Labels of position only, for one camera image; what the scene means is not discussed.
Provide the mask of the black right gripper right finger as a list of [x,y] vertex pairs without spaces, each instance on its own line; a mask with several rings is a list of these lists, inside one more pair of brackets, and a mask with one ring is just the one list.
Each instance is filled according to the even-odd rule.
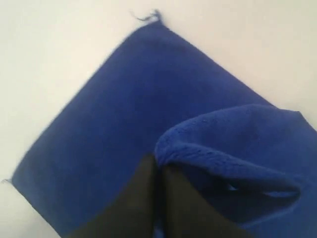
[[249,238],[250,234],[218,213],[176,166],[162,169],[167,238]]

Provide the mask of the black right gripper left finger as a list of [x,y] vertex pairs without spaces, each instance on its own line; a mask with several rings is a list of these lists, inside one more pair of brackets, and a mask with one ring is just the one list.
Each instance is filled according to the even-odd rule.
[[152,238],[156,173],[154,156],[146,155],[116,199],[68,237]]

